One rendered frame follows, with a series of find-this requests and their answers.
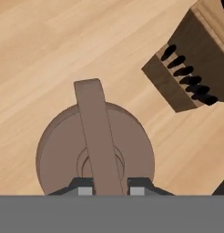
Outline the dark wooden knife block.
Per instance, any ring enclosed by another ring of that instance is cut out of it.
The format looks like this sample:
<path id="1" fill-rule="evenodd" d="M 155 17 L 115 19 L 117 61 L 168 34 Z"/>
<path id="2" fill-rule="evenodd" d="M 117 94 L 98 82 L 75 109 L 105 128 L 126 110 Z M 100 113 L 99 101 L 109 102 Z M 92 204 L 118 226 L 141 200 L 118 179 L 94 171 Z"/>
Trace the dark wooden knife block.
<path id="1" fill-rule="evenodd" d="M 224 0 L 198 0 L 142 71 L 176 112 L 224 102 Z"/>

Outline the black object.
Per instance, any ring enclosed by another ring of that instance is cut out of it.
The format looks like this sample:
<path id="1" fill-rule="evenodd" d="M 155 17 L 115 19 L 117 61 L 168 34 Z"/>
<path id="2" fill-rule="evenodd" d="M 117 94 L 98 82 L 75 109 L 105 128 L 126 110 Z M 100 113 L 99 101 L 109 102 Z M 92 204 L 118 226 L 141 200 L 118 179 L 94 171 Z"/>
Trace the black object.
<path id="1" fill-rule="evenodd" d="M 213 196 L 224 196 L 224 180 L 219 184 L 217 189 L 213 192 Z"/>

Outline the brown kettle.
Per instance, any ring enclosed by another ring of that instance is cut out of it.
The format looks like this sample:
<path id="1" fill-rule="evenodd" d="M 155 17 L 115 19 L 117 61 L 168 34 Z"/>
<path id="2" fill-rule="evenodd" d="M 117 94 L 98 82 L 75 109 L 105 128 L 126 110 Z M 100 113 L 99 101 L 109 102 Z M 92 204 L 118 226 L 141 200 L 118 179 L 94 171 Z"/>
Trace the brown kettle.
<path id="1" fill-rule="evenodd" d="M 142 125 L 124 108 L 108 103 L 99 79 L 74 83 L 76 104 L 45 129 L 36 151 L 44 193 L 62 193 L 73 179 L 91 178 L 99 196 L 125 195 L 131 177 L 154 178 L 155 158 Z"/>

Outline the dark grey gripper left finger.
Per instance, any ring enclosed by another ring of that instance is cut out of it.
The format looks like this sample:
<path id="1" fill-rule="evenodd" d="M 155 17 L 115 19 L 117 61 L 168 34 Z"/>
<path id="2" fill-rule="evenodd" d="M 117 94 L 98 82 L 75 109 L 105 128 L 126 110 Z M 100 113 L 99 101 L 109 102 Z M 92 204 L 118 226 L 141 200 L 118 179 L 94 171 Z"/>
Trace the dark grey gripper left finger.
<path id="1" fill-rule="evenodd" d="M 73 195 L 73 196 L 94 196 L 95 187 L 92 177 L 75 177 L 67 187 L 50 193 L 50 196 Z"/>

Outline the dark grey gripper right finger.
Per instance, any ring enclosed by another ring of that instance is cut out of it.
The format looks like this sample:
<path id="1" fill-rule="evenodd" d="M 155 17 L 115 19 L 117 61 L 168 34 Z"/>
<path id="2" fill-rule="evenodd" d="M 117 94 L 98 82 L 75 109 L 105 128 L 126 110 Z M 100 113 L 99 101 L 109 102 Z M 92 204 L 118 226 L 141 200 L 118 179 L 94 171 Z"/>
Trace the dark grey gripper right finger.
<path id="1" fill-rule="evenodd" d="M 129 196 L 172 196 L 172 193 L 155 187 L 148 177 L 129 177 L 127 179 L 127 194 Z"/>

